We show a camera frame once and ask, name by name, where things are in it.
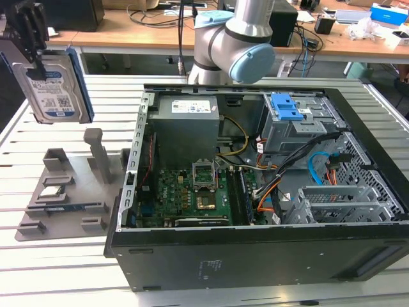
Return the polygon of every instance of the hard drive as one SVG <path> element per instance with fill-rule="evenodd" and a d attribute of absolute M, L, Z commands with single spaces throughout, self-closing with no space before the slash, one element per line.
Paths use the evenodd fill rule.
<path fill-rule="evenodd" d="M 41 55 L 46 80 L 32 80 L 31 64 L 13 63 L 13 71 L 38 123 L 91 123 L 94 117 L 78 58 L 73 49 Z"/>

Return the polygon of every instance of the cardboard box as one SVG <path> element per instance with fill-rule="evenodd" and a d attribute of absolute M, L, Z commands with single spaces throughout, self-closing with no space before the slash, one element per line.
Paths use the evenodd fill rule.
<path fill-rule="evenodd" d="M 159 0 L 102 0 L 103 7 L 109 10 L 126 10 L 130 4 L 129 10 L 146 11 L 156 8 Z"/>
<path fill-rule="evenodd" d="M 395 8 L 389 5 L 374 3 L 371 7 L 372 20 L 387 22 L 388 24 L 396 24 L 400 26 L 408 18 L 408 10 L 403 8 Z"/>
<path fill-rule="evenodd" d="M 393 31 L 385 37 L 385 45 L 393 49 L 397 46 L 409 45 L 409 35 L 404 31 Z"/>

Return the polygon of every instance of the green motherboard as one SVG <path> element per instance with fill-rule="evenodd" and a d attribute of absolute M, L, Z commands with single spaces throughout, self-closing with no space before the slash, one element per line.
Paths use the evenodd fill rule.
<path fill-rule="evenodd" d="M 256 178 L 252 170 L 240 171 L 243 174 L 245 186 L 240 190 L 250 198 L 253 189 L 257 188 Z M 180 219 L 223 219 L 228 225 L 234 225 L 228 176 L 233 174 L 228 169 L 215 172 L 215 187 L 213 189 L 195 189 L 192 170 L 162 169 L 158 172 L 156 198 L 141 204 L 139 219 L 142 227 L 173 227 Z M 211 171 L 197 171 L 196 182 L 208 182 L 213 179 Z"/>

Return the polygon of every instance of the wd hard drive label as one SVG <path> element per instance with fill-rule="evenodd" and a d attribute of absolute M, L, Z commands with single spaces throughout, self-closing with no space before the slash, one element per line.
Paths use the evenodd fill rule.
<path fill-rule="evenodd" d="M 211 113 L 209 100 L 175 100 L 172 113 Z"/>
<path fill-rule="evenodd" d="M 70 117 L 75 113 L 72 101 L 63 88 L 63 76 L 59 72 L 47 72 L 46 81 L 29 80 L 42 111 L 53 117 Z"/>

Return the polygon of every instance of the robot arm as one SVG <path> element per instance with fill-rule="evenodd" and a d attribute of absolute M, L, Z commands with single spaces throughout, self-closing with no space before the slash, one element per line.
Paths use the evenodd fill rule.
<path fill-rule="evenodd" d="M 32 79 L 45 80 L 45 69 L 37 51 L 45 50 L 49 39 L 43 4 L 33 0 L 1 3 L 4 16 L 0 16 L 0 46 L 6 58 L 13 61 L 28 61 Z"/>
<path fill-rule="evenodd" d="M 196 17 L 189 84 L 254 83 L 274 59 L 269 25 L 274 0 L 237 0 L 234 15 L 207 11 Z"/>

